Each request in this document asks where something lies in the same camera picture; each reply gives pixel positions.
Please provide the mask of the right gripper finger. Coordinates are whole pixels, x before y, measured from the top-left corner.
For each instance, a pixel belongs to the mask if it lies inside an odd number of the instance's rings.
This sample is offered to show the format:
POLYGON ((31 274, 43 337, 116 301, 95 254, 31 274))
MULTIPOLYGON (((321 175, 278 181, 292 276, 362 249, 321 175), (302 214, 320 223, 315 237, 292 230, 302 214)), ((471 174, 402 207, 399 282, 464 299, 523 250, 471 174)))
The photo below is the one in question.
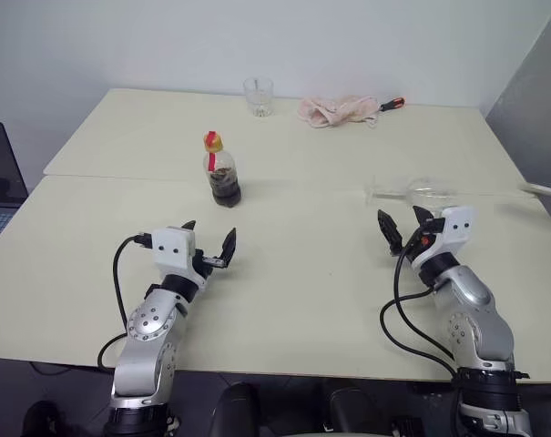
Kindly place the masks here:
POLYGON ((428 209, 414 205, 413 212, 421 230, 443 229, 443 219, 435 217, 428 209))
POLYGON ((403 250, 403 237, 397 229, 393 218, 383 210, 377 211, 377 219, 380 230, 389 244, 392 255, 400 255, 403 250))

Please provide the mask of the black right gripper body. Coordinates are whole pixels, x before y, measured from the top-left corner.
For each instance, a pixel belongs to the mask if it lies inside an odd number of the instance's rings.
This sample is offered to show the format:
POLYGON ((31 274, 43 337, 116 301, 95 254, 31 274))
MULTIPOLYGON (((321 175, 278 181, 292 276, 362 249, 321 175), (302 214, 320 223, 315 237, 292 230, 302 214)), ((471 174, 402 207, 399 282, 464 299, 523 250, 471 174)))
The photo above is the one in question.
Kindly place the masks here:
POLYGON ((403 247, 401 259, 409 263, 425 263, 440 253, 439 232, 419 227, 403 247))

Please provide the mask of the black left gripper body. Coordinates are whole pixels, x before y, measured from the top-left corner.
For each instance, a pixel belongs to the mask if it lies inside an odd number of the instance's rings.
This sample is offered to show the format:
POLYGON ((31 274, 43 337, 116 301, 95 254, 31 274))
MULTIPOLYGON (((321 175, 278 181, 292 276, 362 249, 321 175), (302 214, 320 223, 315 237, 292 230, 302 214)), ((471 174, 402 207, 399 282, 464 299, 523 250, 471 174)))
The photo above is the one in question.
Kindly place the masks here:
POLYGON ((207 257, 202 249, 196 249, 192 266, 203 279, 207 279, 214 269, 224 269, 225 261, 218 257, 207 257))

